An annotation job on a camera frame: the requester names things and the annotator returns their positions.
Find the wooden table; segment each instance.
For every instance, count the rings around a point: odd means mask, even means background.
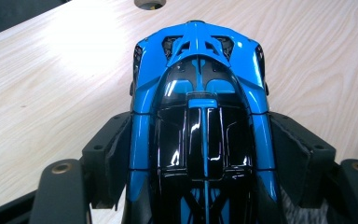
[[[138,40],[195,19],[261,43],[270,109],[329,142],[337,162],[358,159],[358,1],[75,0],[0,33],[0,205],[129,110]],[[121,214],[93,211],[95,223]]]

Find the blue car body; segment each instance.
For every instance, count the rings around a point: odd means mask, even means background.
[[[123,221],[259,221],[260,192],[279,200],[267,94],[263,50],[228,28],[189,21],[140,41]]]

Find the toy car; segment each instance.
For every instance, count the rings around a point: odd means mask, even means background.
[[[277,205],[267,94],[263,50],[228,28],[189,21],[140,41],[124,218],[255,223],[258,203]]]
[[[286,223],[281,187],[301,207],[326,199],[329,223],[358,223],[358,160],[335,164],[268,94],[254,40],[203,21],[162,29],[135,47],[131,111],[2,205],[0,223],[91,223],[90,203],[117,206],[125,186],[122,223]]]

